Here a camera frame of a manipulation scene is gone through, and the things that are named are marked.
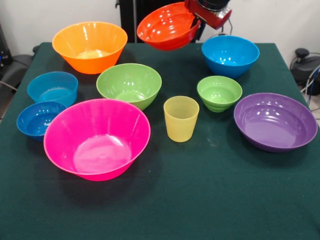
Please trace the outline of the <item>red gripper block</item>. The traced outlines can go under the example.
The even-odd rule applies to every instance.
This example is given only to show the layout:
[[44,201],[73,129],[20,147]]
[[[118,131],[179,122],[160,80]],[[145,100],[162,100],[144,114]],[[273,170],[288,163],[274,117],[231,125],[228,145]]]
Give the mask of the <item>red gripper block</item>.
[[200,21],[195,40],[200,40],[206,24],[215,30],[222,27],[230,18],[232,10],[228,8],[229,0],[185,0],[186,9],[194,15],[190,28]]

